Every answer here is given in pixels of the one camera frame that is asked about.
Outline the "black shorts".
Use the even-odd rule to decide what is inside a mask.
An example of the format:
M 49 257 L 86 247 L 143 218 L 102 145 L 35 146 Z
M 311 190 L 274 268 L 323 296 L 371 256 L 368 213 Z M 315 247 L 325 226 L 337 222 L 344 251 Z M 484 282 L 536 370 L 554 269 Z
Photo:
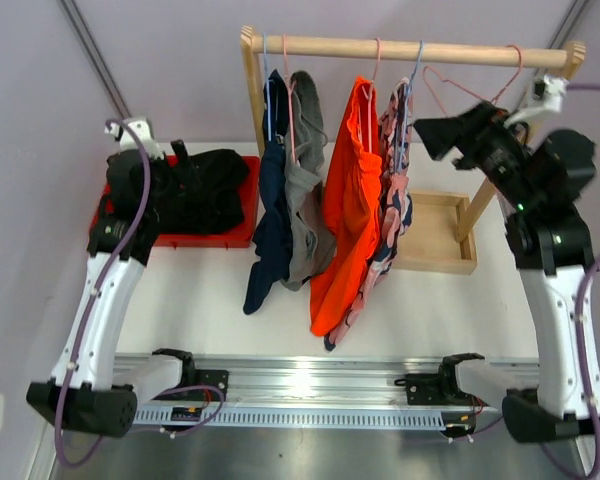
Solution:
M 191 155 L 185 143 L 170 146 L 171 188 L 159 208 L 163 234 L 224 234 L 245 220 L 239 188 L 250 167 L 232 149 L 213 149 Z

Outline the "blue wire hanger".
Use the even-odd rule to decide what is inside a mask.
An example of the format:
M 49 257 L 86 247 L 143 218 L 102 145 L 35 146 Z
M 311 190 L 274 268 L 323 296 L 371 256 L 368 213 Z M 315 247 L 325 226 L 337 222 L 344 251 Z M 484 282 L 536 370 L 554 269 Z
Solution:
M 264 33 L 263 62 L 266 82 L 263 89 L 265 101 L 263 128 L 268 143 L 283 145 L 289 121 L 287 88 L 279 71 L 276 68 L 270 69 L 267 40 L 267 34 Z
M 404 93 L 404 111 L 401 121 L 401 130 L 397 138 L 398 141 L 398 162 L 396 171 L 401 173 L 406 169 L 407 164 L 407 150 L 410 143 L 409 140 L 409 119 L 411 116 L 411 101 L 413 99 L 414 81 L 416 74 L 419 70 L 422 61 L 422 55 L 424 51 L 425 42 L 421 40 L 419 42 L 419 49 L 415 60 L 414 68 L 409 76 L 408 82 L 403 87 Z

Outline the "pink patterned shorts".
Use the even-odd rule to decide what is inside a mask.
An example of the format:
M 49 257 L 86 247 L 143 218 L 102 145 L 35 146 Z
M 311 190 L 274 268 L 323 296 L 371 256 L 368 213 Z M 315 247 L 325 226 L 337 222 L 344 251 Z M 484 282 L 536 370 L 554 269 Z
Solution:
M 406 169 L 396 171 L 398 141 L 404 111 L 403 87 L 408 79 L 401 79 L 392 91 L 384 113 L 377 112 L 379 124 L 379 147 L 383 159 L 381 175 L 382 190 L 379 200 L 380 235 L 373 256 L 368 261 L 367 275 L 344 318 L 328 334 L 322 336 L 326 350 L 332 351 L 344 338 L 364 309 L 372 289 L 388 274 L 397 255 L 398 239 L 412 222 L 413 206 L 407 190 L 409 146 Z

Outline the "navy blue shorts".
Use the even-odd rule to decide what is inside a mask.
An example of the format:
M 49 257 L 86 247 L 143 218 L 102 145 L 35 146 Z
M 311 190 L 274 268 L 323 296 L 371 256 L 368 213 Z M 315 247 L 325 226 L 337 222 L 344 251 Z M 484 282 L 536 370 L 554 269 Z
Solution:
M 259 190 L 263 215 L 253 235 L 258 260 L 252 264 L 243 312 L 250 315 L 264 303 L 274 283 L 286 280 L 293 242 L 285 193 L 285 146 L 268 143 L 260 162 Z

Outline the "grey shorts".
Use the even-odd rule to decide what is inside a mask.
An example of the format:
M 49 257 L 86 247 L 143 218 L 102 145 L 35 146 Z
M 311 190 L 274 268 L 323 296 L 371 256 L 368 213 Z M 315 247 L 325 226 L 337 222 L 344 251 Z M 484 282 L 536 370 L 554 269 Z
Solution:
M 292 234 L 289 275 L 283 285 L 298 291 L 329 266 L 336 247 L 322 213 L 324 147 L 328 142 L 317 87 L 303 70 L 291 76 L 292 118 L 284 139 L 285 195 Z

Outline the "orange shorts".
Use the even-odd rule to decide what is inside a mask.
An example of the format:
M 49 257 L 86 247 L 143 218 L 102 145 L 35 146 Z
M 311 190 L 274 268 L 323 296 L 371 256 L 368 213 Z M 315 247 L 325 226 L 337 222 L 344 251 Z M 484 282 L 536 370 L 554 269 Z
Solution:
M 367 150 L 370 80 L 357 77 L 332 152 L 322 213 L 336 250 L 327 269 L 311 279 L 311 332 L 324 336 L 344 318 L 363 283 L 380 235 L 383 159 L 374 101 L 373 151 Z

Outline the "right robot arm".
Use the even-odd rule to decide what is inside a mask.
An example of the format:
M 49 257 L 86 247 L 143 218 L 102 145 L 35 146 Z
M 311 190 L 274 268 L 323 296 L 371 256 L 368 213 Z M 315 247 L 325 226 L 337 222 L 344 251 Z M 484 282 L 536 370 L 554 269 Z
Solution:
M 473 395 L 502 413 L 511 437 L 541 444 L 600 436 L 600 369 L 591 319 L 596 268 L 591 235 L 576 208 L 594 179 L 595 145 L 572 130 L 550 132 L 536 148 L 518 120 L 483 101 L 461 115 L 421 118 L 414 129 L 429 156 L 460 153 L 459 170 L 481 170 L 511 205 L 506 240 L 534 322 L 539 383 L 522 385 L 477 354 L 448 356 L 438 395 L 459 403 Z

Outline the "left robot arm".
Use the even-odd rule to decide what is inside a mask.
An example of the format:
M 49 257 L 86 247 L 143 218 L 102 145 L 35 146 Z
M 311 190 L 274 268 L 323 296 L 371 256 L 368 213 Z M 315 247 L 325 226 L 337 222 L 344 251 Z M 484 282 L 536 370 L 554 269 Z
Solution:
M 133 292 L 159 235 L 158 209 L 179 193 L 176 168 L 163 152 L 149 158 L 150 179 L 136 149 L 107 160 L 107 188 L 89 234 L 87 275 L 66 345 L 49 380 L 33 381 L 27 403 L 64 430 L 120 438 L 139 406 L 164 391 L 177 400 L 196 390 L 191 353 L 162 348 L 115 376 L 116 345 Z

